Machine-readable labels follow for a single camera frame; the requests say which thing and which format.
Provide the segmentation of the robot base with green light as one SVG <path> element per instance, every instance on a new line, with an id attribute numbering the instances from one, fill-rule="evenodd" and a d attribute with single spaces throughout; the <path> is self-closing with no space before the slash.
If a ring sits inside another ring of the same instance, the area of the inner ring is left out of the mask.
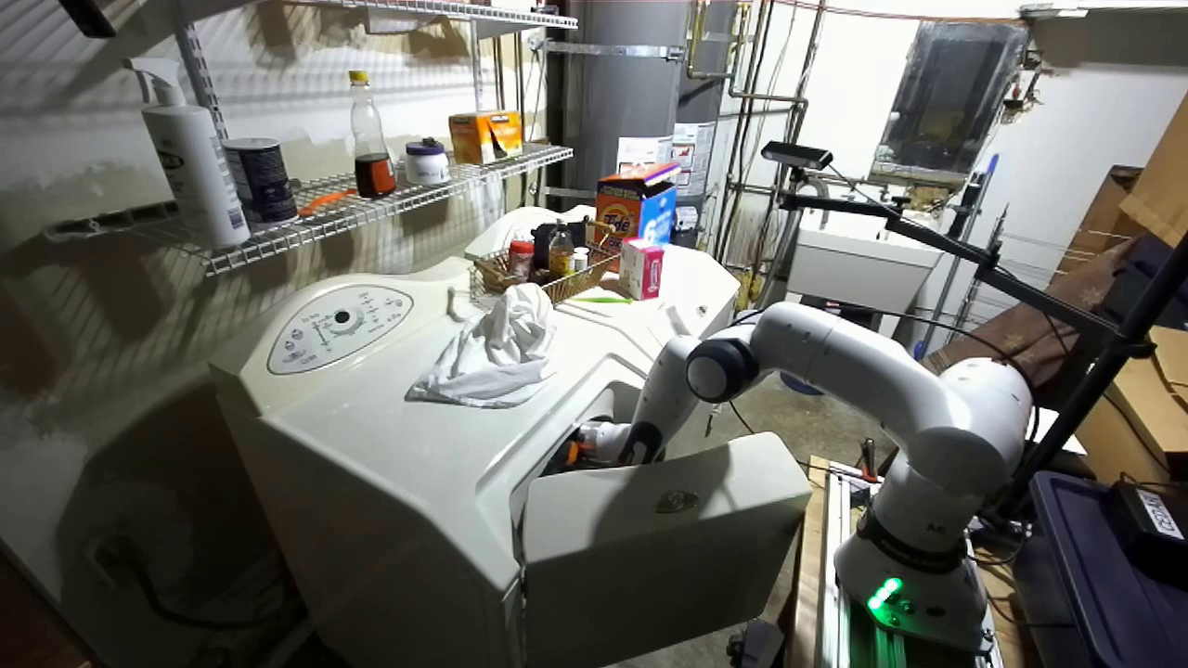
<path id="1" fill-rule="evenodd" d="M 899 542 L 877 516 L 865 516 L 832 564 L 838 592 L 877 627 L 965 658 L 989 644 L 989 602 L 965 542 L 917 550 Z"/>

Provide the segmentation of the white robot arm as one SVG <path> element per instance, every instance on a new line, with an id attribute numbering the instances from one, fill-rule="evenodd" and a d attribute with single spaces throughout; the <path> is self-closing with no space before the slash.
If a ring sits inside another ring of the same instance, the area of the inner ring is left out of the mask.
<path id="1" fill-rule="evenodd" d="M 1026 451 L 1027 377 L 994 357 L 929 371 L 882 335 L 780 299 L 743 326 L 672 336 L 632 420 L 614 429 L 621 461 L 656 461 L 693 406 L 734 402 L 772 371 L 807 377 L 894 436 L 899 456 L 863 537 L 891 560 L 952 571 L 970 518 Z"/>

